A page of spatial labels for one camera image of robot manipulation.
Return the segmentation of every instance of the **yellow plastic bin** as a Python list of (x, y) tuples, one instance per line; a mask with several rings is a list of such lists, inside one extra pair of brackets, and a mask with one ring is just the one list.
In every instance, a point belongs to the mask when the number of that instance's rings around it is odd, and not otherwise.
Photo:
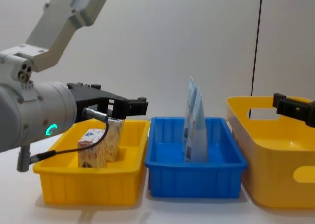
[[(106, 168), (78, 168), (77, 153), (60, 154), (34, 166), (40, 174), (47, 204), (134, 205), (144, 174), (144, 157), (150, 122), (125, 120), (116, 162)], [(51, 150), (74, 149), (90, 128), (105, 128), (103, 122), (79, 122), (61, 136)]]
[(227, 100), (227, 119), (249, 164), (243, 184), (262, 206), (315, 208), (315, 128), (282, 115), (272, 120), (248, 118), (249, 109), (271, 108), (272, 101), (273, 97)]

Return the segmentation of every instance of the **white carton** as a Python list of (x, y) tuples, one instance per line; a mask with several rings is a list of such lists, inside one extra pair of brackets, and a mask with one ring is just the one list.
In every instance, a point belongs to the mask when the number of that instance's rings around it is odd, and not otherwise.
[[(99, 141), (104, 134), (102, 129), (90, 129), (78, 141), (78, 148), (87, 147)], [(93, 148), (86, 149), (78, 152), (78, 166), (79, 167), (92, 167), (92, 168), (105, 168), (106, 167), (106, 146), (105, 141), (101, 141)]]
[(107, 161), (115, 161), (118, 150), (119, 142), (123, 130), (123, 121), (118, 119), (108, 119), (109, 130), (105, 137), (105, 158)]

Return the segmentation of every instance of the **white table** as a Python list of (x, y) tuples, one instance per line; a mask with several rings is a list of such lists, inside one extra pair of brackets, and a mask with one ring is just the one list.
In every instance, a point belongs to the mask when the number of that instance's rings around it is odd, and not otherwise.
[[(31, 145), (44, 152), (58, 139)], [(1, 224), (314, 224), (315, 211), (271, 211), (257, 207), (242, 191), (239, 200), (153, 199), (147, 193), (132, 208), (45, 205), (39, 175), (16, 171), (18, 149), (0, 154)]]

